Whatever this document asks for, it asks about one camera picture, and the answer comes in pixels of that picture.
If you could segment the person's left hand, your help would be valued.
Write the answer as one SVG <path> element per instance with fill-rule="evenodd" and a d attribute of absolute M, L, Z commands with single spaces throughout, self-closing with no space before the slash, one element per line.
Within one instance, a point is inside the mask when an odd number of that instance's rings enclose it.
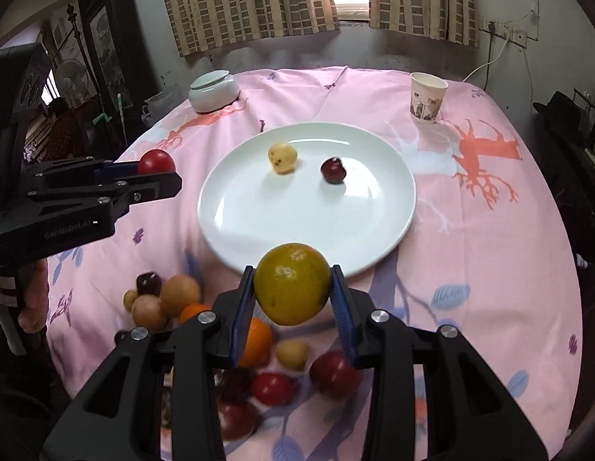
<path fill-rule="evenodd" d="M 35 264 L 30 282 L 24 291 L 24 309 L 18 317 L 20 327 L 27 333 L 37 333 L 44 326 L 48 311 L 47 260 L 39 260 Z"/>

